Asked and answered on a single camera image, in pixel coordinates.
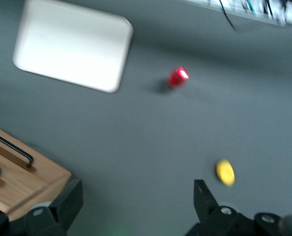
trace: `black cable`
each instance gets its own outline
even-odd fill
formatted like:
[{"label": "black cable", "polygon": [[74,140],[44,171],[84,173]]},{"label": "black cable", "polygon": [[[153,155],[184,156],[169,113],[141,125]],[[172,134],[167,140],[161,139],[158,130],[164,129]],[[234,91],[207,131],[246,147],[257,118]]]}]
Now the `black cable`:
[{"label": "black cable", "polygon": [[225,8],[224,8],[224,5],[223,5],[222,1],[219,0],[219,2],[220,2],[220,5],[221,5],[221,8],[223,9],[223,13],[224,13],[227,21],[229,22],[229,24],[231,25],[231,27],[233,28],[233,30],[236,31],[236,28],[234,27],[233,23],[231,22],[231,20],[229,19],[228,15],[227,15],[227,13],[225,11]]},{"label": "black cable", "polygon": [[269,13],[270,13],[270,15],[272,16],[272,19],[274,20],[274,16],[273,16],[272,8],[270,8],[269,0],[265,0],[265,1],[266,1],[267,5],[268,5]]}]

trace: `gray floor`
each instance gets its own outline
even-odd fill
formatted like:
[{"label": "gray floor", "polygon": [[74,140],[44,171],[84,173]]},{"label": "gray floor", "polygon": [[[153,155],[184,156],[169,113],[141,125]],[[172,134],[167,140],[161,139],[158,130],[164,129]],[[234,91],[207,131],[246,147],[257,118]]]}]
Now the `gray floor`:
[{"label": "gray floor", "polygon": [[[74,2],[116,13],[115,3]],[[235,37],[223,19],[223,38],[205,29],[200,41],[192,41],[193,33],[178,44],[178,37],[168,40],[175,33],[169,25],[165,34],[155,27],[146,34],[139,20],[145,11],[134,17],[130,1],[124,2],[118,14],[130,20],[135,35],[120,88],[107,94],[16,68],[12,54],[23,1],[0,0],[0,128],[83,180],[85,204],[69,235],[182,236],[197,222],[197,178],[218,202],[235,204],[248,217],[292,214],[292,31]],[[155,9],[152,0],[138,4]],[[178,4],[171,1],[170,10]],[[163,24],[166,15],[149,25]],[[181,23],[176,29],[184,28]],[[198,45],[209,38],[216,47]],[[179,65],[190,73],[187,86],[162,90]],[[221,158],[235,169],[231,188],[215,176]]]}]

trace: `wooden drawer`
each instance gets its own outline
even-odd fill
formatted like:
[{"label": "wooden drawer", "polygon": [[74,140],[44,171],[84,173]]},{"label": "wooden drawer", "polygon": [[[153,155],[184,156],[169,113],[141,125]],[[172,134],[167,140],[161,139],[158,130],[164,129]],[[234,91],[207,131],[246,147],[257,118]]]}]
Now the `wooden drawer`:
[{"label": "wooden drawer", "polygon": [[71,173],[2,130],[0,137],[33,157],[28,166],[25,156],[0,141],[0,212],[14,220],[35,204],[54,200]]}]

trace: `screw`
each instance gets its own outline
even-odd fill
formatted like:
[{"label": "screw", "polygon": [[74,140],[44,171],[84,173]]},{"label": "screw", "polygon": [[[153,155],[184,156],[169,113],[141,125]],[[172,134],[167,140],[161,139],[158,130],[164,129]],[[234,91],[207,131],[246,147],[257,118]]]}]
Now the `screw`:
[{"label": "screw", "polygon": [[221,208],[221,212],[225,215],[231,215],[232,211],[228,207]]},{"label": "screw", "polygon": [[262,215],[262,220],[267,223],[274,223],[275,220],[270,215]]},{"label": "screw", "polygon": [[32,215],[37,216],[37,215],[41,215],[42,213],[43,213],[43,209],[38,209],[38,210],[33,211]]}]

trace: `black clamp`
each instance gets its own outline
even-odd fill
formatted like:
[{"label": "black clamp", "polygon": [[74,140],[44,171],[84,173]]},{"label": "black clamp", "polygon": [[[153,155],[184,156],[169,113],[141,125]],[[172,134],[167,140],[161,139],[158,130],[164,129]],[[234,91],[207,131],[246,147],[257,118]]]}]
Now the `black clamp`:
[{"label": "black clamp", "polygon": [[219,206],[203,180],[195,180],[194,207],[200,223],[186,236],[292,236],[292,216],[258,213],[251,220]]}]

